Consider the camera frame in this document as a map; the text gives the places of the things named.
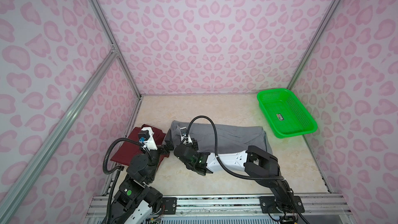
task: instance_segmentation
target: red cloth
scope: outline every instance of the red cloth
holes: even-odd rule
[[[141,131],[143,127],[152,127],[152,126],[143,124],[142,127],[135,127],[128,136],[128,138],[134,141],[138,141],[138,133]],[[162,145],[166,133],[163,133],[161,129],[157,129],[156,127],[152,127],[152,131],[154,132],[153,139],[155,140],[156,145]],[[129,142],[124,142],[123,145],[119,148],[119,150],[117,150],[117,152],[113,155],[111,161],[115,161],[117,163],[129,166],[131,159],[137,154],[142,154],[142,151],[140,150],[139,146],[136,146]],[[159,165],[164,157],[169,157],[169,155],[161,155]]]

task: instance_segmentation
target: pink heart pattern wallpaper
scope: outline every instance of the pink heart pattern wallpaper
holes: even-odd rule
[[[124,136],[136,101],[114,61],[10,224],[82,221],[104,186],[105,152]]]
[[[143,94],[286,87],[331,0],[99,0]]]
[[[107,56],[87,0],[0,0],[0,200]]]
[[[398,2],[344,0],[294,93],[306,135],[358,224],[398,223]]]

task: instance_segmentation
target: folded gray fabric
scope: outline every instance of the folded gray fabric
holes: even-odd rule
[[[173,121],[170,127],[174,147],[181,143],[180,128],[188,122]],[[247,150],[248,146],[257,146],[272,154],[267,134],[262,127],[235,127],[217,124],[218,153],[235,153]],[[198,152],[214,152],[214,131],[211,124],[193,123],[189,130],[191,138],[198,142]]]

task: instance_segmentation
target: table surface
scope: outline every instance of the table surface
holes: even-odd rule
[[[166,133],[173,120],[190,122],[198,115],[208,116],[215,124],[262,126],[267,133],[273,154],[278,158],[281,173],[293,191],[328,192],[303,137],[275,137],[258,107],[255,94],[145,96],[134,126],[148,124]],[[196,122],[208,123],[206,119],[198,119]],[[116,189],[125,178],[125,171],[121,172]],[[187,170],[172,153],[162,161],[155,181],[149,186],[156,188],[163,195],[271,193],[269,188],[262,187],[254,181],[233,177],[226,172],[198,175]]]

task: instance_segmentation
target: sticker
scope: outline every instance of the sticker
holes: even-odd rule
[[[280,121],[285,120],[280,113],[276,115]]]

